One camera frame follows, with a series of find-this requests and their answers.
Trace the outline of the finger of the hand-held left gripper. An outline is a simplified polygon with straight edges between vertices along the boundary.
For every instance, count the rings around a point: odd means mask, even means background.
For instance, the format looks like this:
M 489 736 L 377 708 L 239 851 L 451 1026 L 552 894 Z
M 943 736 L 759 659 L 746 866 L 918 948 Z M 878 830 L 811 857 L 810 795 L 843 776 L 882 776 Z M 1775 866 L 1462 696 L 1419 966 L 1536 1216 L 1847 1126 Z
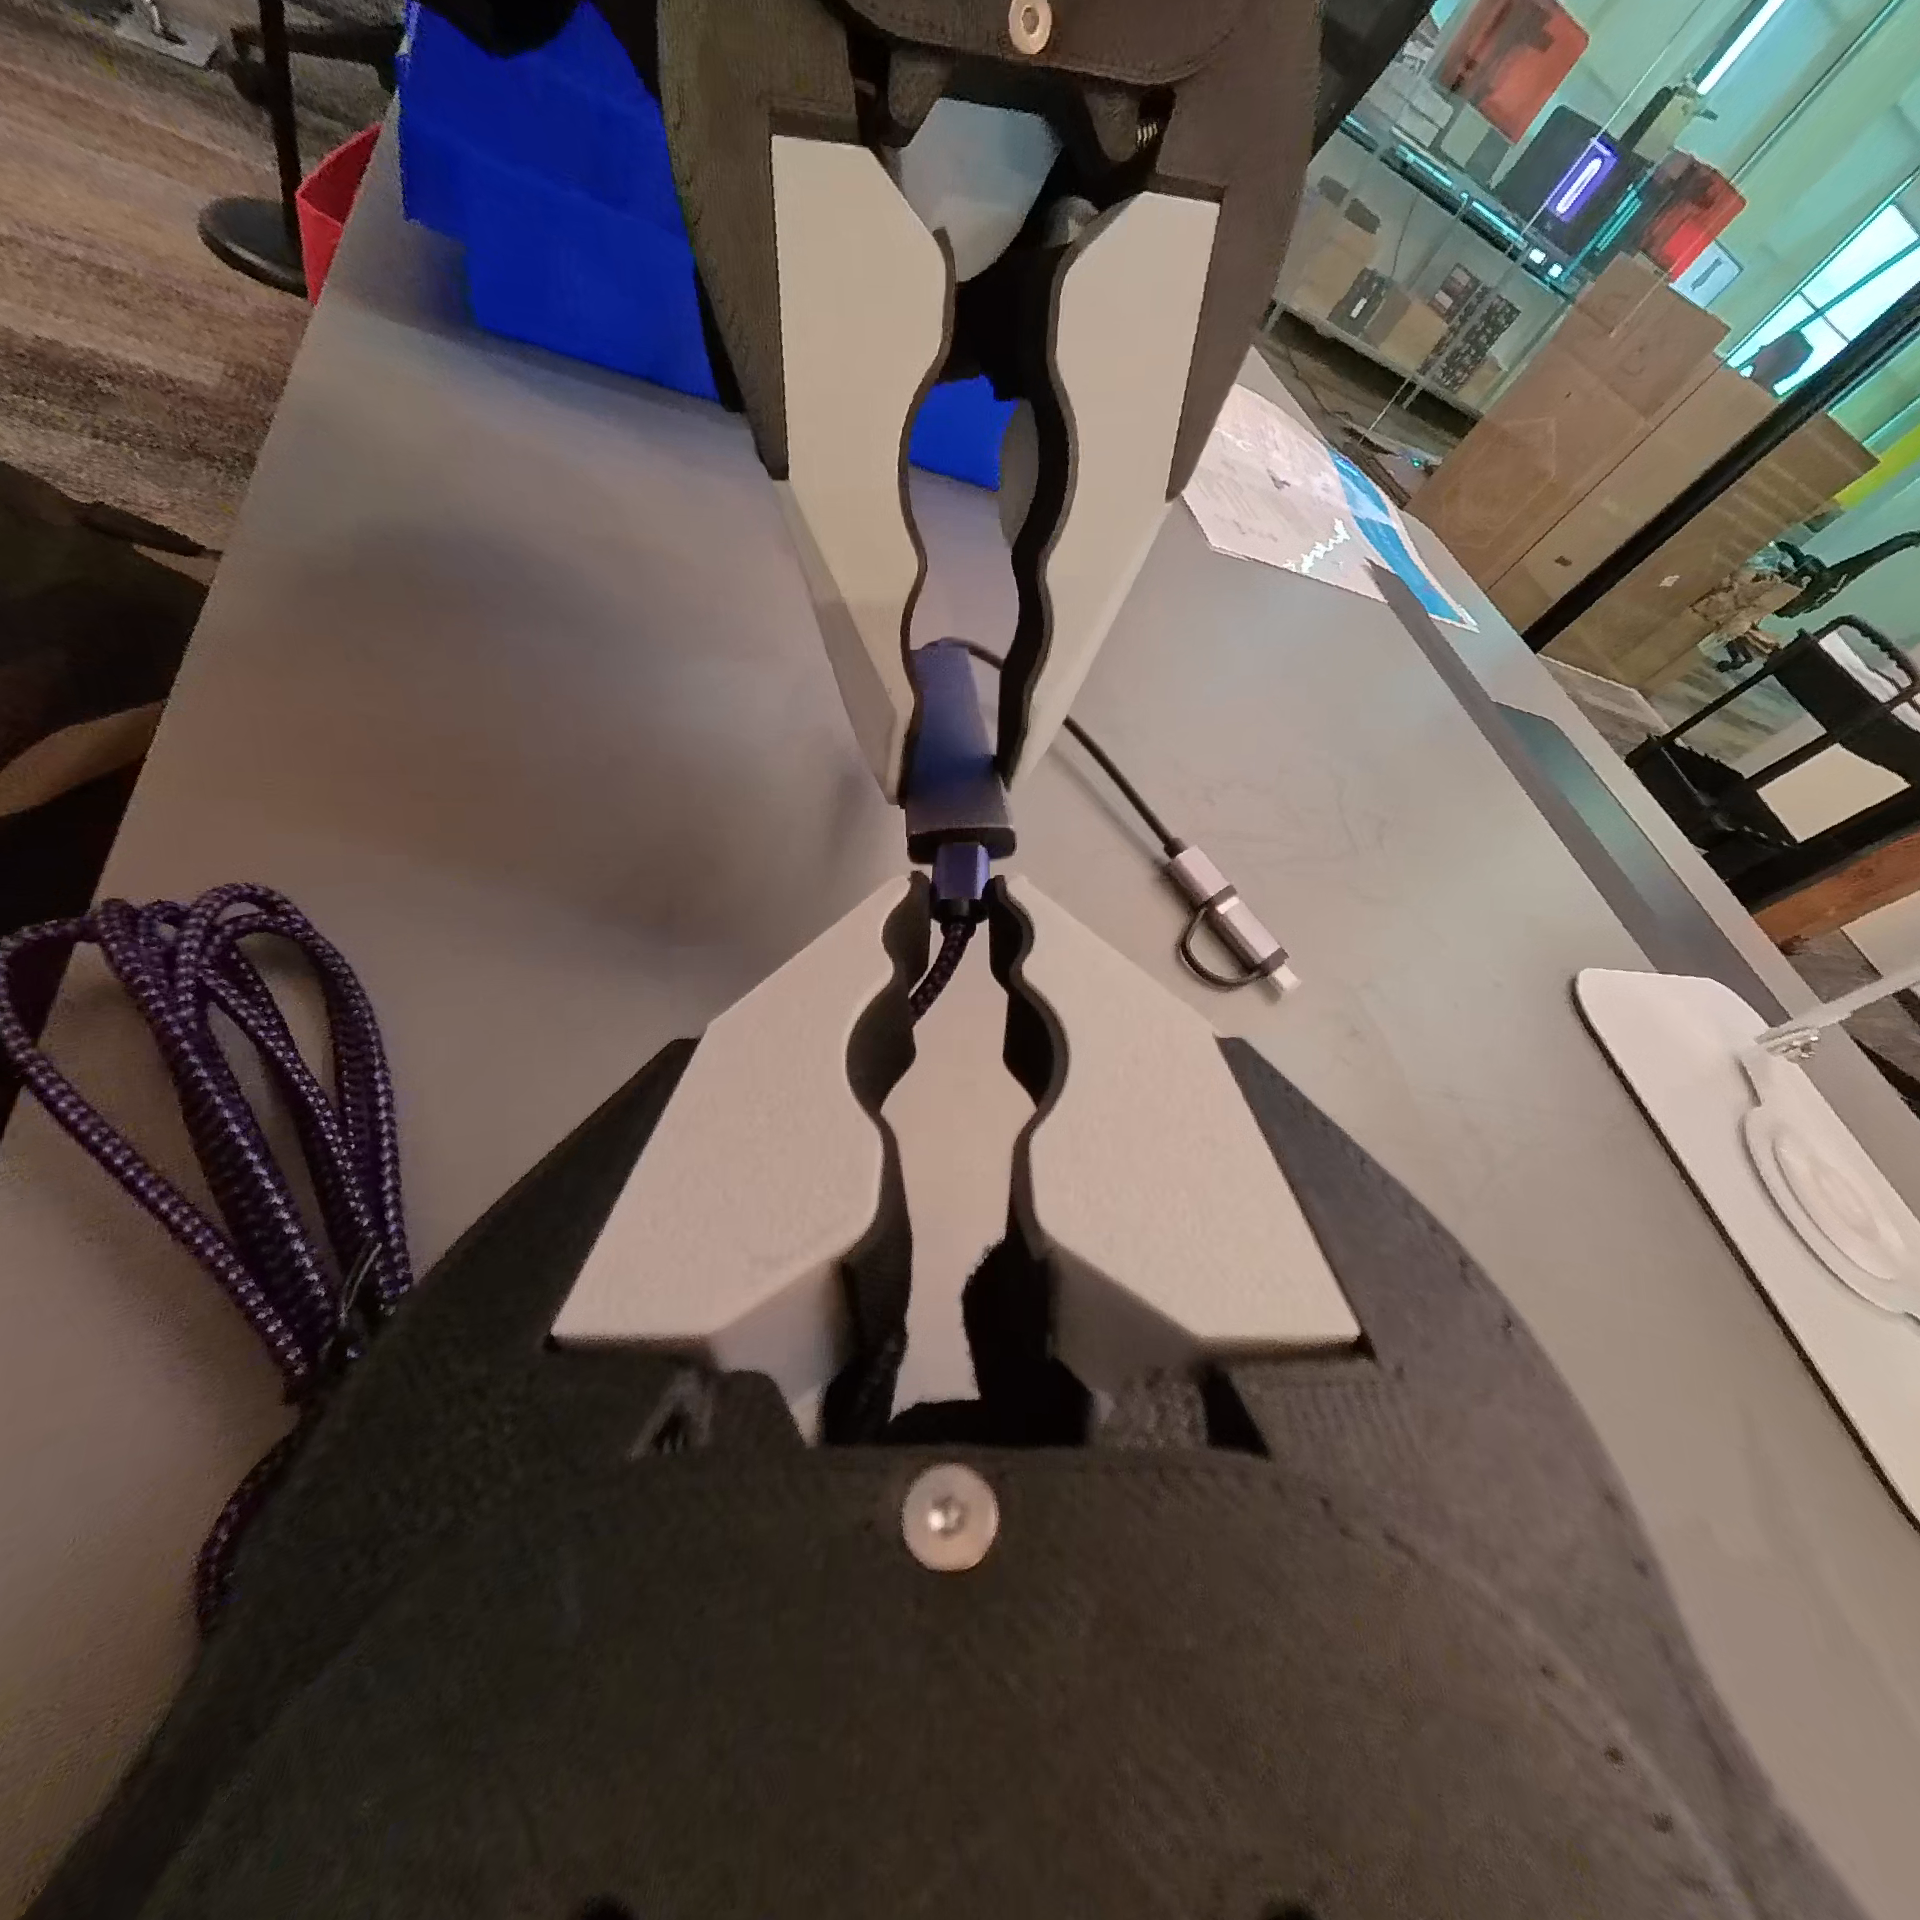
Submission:
M 1058 259 L 1041 339 L 1036 486 L 1015 537 L 1020 613 L 1000 681 L 1000 773 L 1064 729 L 1169 514 L 1217 206 L 1136 195 Z
M 908 443 L 947 358 L 953 265 L 868 148 L 775 136 L 774 187 L 786 446 L 775 486 L 855 744 L 896 800 L 926 579 Z

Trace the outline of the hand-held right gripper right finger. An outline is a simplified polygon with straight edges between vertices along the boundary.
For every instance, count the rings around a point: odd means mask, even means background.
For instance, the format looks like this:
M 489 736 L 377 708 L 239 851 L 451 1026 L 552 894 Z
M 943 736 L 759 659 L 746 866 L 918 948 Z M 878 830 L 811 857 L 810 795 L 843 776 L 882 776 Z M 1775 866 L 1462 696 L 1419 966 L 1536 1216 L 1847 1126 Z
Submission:
M 1051 1355 L 1111 1398 L 1353 1357 L 1361 1322 L 1211 1021 L 1030 880 L 993 882 L 991 936 L 1002 1059 L 1033 1105 L 1010 1230 Z

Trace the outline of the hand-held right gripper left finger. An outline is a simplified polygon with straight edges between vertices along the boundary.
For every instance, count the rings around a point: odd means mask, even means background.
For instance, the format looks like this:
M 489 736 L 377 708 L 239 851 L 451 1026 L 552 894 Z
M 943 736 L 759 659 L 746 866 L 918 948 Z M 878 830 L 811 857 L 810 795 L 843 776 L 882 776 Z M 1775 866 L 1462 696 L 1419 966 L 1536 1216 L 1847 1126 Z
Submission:
M 568 1352 L 759 1373 L 882 1428 L 913 1230 L 886 1099 L 918 1059 L 922 880 L 887 880 L 698 1037 L 554 1322 Z

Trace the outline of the blue bin with marker label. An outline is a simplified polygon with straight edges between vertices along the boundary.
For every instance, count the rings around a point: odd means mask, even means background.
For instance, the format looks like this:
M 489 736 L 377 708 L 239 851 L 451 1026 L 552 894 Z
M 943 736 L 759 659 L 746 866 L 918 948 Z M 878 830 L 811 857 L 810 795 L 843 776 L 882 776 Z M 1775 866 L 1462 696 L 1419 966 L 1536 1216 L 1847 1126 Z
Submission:
M 817 81 L 850 81 L 858 131 L 952 244 L 959 282 L 1022 228 L 1051 164 L 1044 123 L 944 92 L 961 69 L 859 40 L 836 5 L 407 5 L 401 185 L 411 222 L 464 248 L 476 322 L 523 345 L 738 408 L 683 222 L 665 98 L 692 51 L 728 83 L 777 32 L 815 32 Z

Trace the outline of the grey usb hub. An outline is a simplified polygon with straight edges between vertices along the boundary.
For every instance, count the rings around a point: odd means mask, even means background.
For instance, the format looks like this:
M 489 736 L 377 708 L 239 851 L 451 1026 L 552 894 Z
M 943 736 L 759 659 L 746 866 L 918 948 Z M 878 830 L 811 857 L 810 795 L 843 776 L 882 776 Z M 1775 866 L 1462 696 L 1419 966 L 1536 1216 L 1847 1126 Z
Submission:
M 928 912 L 939 930 L 937 950 L 908 1000 L 915 1019 L 952 986 L 977 929 L 988 920 L 995 865 L 1018 848 L 977 697 L 977 666 L 1002 668 L 1002 659 L 972 640 L 937 640 L 922 646 L 913 662 L 922 715 L 904 781 L 906 851 L 913 865 L 928 872 Z M 1066 732 L 1156 842 L 1161 874 L 1190 905 L 1176 950 L 1185 969 L 1214 992 L 1297 992 L 1302 979 L 1287 950 L 1214 857 L 1169 828 L 1080 721 L 1068 718 Z

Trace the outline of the white printed paper sheet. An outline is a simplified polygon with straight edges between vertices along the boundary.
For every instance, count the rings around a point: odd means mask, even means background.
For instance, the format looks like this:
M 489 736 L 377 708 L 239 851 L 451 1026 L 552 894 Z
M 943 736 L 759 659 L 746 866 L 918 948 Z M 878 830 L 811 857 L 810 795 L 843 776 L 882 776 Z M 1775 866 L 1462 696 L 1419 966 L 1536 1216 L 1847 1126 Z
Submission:
M 1183 492 L 1209 547 L 1382 602 L 1377 552 L 1332 449 L 1289 408 L 1235 387 Z

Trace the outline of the blue and white leaflet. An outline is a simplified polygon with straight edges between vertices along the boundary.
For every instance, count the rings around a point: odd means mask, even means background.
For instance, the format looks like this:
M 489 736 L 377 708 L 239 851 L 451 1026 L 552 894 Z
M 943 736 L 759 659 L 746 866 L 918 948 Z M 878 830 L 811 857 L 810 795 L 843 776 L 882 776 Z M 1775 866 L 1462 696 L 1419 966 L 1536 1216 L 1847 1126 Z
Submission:
M 1434 577 L 1398 504 L 1347 452 L 1332 449 L 1330 461 L 1356 533 L 1374 561 L 1411 592 L 1432 619 L 1475 634 L 1476 619 Z

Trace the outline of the storage shelf with boxes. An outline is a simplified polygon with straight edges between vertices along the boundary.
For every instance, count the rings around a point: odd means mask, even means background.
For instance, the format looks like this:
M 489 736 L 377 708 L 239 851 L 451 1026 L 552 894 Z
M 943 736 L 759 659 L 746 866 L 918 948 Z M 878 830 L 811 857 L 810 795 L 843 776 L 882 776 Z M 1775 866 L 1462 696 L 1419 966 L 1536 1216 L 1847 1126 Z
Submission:
M 1479 414 L 1567 321 L 1672 322 L 1745 198 L 1698 145 L 1769 5 L 1414 5 L 1310 169 L 1275 308 Z

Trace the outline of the red plastic crate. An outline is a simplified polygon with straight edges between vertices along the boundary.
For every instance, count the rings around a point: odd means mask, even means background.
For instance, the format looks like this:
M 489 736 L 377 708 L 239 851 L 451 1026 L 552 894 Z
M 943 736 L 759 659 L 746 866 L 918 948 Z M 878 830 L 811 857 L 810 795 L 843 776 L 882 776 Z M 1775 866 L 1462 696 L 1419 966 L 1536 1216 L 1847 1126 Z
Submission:
M 296 192 L 304 297 L 318 305 L 343 243 L 356 195 L 368 176 L 382 126 L 374 123 L 329 152 Z

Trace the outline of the large cardboard box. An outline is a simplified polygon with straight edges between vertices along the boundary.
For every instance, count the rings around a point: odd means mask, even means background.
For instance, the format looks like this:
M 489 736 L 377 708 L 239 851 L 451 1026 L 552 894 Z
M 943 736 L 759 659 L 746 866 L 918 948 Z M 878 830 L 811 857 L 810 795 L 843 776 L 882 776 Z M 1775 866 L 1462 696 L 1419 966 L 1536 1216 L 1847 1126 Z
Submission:
M 1772 394 L 1739 372 L 1714 368 L 1703 376 L 1612 470 L 1548 523 L 1491 600 L 1518 630 L 1530 626 L 1769 412 Z M 1775 537 L 1824 512 L 1873 461 L 1842 425 L 1810 418 L 1561 630 L 1550 657 L 1642 693 L 1675 681 L 1712 634 L 1698 606 L 1728 587 Z
M 1640 257 L 1572 301 L 1409 512 L 1491 592 L 1720 365 L 1726 324 Z

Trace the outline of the black stanchion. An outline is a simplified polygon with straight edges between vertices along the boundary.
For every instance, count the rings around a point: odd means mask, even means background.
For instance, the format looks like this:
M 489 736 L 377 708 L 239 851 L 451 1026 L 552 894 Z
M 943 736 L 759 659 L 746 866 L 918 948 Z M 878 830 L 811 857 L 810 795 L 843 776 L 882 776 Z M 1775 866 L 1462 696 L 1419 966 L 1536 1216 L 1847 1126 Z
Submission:
M 231 32 L 228 53 L 228 78 L 235 92 L 268 116 L 278 197 L 209 202 L 200 212 L 200 238 L 228 270 L 289 297 L 306 300 L 297 206 L 304 164 L 287 5 L 259 2 L 255 25 Z

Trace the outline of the white base acrylic leg stand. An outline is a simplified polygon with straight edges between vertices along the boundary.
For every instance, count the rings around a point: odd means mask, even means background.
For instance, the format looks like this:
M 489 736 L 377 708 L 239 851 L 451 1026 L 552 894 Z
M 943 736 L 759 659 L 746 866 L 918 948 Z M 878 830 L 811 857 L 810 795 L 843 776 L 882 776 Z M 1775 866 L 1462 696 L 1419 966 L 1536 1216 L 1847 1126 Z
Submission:
M 1706 977 L 1590 966 L 1575 1010 L 1787 1333 L 1865 1462 L 1919 1523 L 1919 1221 L 1810 1076 L 1908 966 L 1768 1021 Z

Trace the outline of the black utility cart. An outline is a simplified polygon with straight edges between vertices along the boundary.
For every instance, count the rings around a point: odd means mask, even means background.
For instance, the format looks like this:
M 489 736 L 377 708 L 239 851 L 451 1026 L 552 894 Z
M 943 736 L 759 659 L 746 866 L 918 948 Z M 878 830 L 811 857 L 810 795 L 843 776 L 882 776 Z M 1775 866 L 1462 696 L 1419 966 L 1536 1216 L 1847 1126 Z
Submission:
M 1745 905 L 1775 905 L 1915 828 L 1915 646 L 1887 636 L 1859 613 L 1812 624 L 1864 577 L 1911 556 L 1915 547 L 1919 533 L 1903 533 L 1830 563 L 1804 547 L 1775 542 L 1735 585 L 1775 594 L 1772 614 L 1804 621 L 1787 637 L 1772 640 L 1753 630 L 1735 636 L 1730 659 L 1746 662 L 1746 674 L 1626 756 L 1627 768 Z M 1692 733 L 1766 685 L 1779 688 L 1816 732 L 1799 748 L 1745 776 L 1703 752 Z M 1834 754 L 1890 776 L 1898 787 L 1849 818 L 1798 835 L 1769 803 L 1769 789 Z

